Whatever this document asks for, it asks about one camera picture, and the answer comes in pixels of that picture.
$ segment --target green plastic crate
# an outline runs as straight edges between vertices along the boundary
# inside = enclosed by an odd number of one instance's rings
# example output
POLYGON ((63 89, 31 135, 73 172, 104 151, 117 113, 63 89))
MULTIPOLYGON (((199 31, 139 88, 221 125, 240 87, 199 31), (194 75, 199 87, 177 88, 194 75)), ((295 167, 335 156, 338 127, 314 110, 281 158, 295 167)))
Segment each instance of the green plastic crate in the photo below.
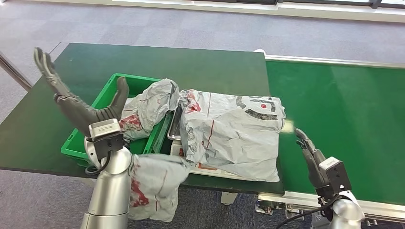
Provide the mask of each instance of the green plastic crate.
MULTIPOLYGON (((94 100, 92 107, 103 108, 108 106, 116 91, 117 91, 117 78, 124 76, 129 86, 129 97, 135 97, 142 93, 152 83, 159 81, 160 79, 153 79, 142 76, 125 75, 116 73, 111 76, 107 84, 101 90, 100 94, 94 100)), ((130 151, 132 154, 149 154, 159 153, 163 144, 164 137, 166 136, 167 129, 171 123, 173 117, 172 113, 168 113, 157 125, 153 127, 149 138, 139 139, 132 142, 130 151)), ((68 157, 71 157, 77 161, 77 164, 83 167, 89 165, 90 161, 85 152, 84 135, 77 129, 74 129, 70 134, 66 142, 61 148, 61 152, 68 157)))

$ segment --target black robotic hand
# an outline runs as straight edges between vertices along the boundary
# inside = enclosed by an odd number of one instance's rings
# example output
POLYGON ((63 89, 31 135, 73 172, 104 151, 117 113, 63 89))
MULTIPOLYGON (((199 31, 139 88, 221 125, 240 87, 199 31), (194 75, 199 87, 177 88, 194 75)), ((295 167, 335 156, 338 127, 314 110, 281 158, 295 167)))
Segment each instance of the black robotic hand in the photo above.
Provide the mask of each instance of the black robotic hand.
POLYGON ((326 160, 323 153, 315 148, 313 142, 300 129, 295 128, 295 135, 298 137, 297 144, 302 149, 302 154, 305 158, 308 167, 308 178, 315 188, 320 188, 328 185, 329 180, 321 173, 319 164, 326 160))
POLYGON ((63 114, 79 129, 86 137, 90 137, 89 125, 92 123, 115 118, 121 119, 122 109, 128 98, 129 87, 125 77, 117 80, 117 92, 111 104, 102 109, 94 109, 70 92, 55 71, 51 57, 40 48, 34 49, 34 60, 42 76, 55 92, 55 102, 59 105, 63 114))

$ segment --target table leg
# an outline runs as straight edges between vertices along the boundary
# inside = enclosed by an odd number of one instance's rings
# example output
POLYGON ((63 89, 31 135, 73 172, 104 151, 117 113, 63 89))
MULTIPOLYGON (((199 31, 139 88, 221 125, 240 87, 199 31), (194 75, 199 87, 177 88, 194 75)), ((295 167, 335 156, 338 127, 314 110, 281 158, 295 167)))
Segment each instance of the table leg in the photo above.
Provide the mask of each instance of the table leg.
POLYGON ((237 193, 222 192, 221 203, 225 205, 233 204, 237 195, 237 193))

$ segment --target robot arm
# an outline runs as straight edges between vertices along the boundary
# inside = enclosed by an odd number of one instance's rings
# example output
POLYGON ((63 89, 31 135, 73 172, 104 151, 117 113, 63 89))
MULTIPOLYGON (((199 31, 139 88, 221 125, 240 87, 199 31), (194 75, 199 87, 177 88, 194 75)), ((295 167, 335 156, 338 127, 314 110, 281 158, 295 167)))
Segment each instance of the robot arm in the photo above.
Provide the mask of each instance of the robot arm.
POLYGON ((342 161, 325 158, 300 129, 295 129, 302 154, 307 163, 309 180, 315 187, 321 206, 330 207, 322 215, 330 221, 331 229, 360 229, 364 213, 351 192, 352 185, 342 161))
POLYGON ((123 147, 123 135, 118 124, 128 97, 124 77, 117 81, 117 93, 111 104, 94 109, 70 92, 56 73, 49 54, 34 50, 34 60, 55 92, 55 102, 72 124, 85 135, 85 149, 99 174, 88 211, 81 229, 126 229, 132 154, 123 147))

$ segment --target green table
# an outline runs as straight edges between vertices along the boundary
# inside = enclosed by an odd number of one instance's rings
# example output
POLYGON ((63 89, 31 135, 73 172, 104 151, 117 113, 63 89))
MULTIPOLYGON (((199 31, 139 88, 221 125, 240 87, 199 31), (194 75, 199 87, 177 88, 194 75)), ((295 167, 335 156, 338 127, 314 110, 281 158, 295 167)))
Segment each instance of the green table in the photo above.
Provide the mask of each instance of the green table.
MULTIPOLYGON (((236 95, 269 95, 263 55, 174 48, 71 43, 55 61, 71 91, 91 104, 114 73, 170 78, 181 89, 236 95)), ((60 153, 73 127, 40 79, 0 125, 0 168, 88 177, 60 153)), ((170 152, 169 141, 162 153, 170 152)), ((186 186, 228 192, 284 194, 282 182, 250 182, 190 174, 186 186)))
MULTIPOLYGON (((304 130, 325 157, 344 162, 366 215, 404 221, 405 65, 268 55, 266 67, 287 123, 304 130)), ((295 139, 288 130, 280 134, 284 201, 303 205, 311 198, 315 205, 304 205, 318 206, 295 139)))

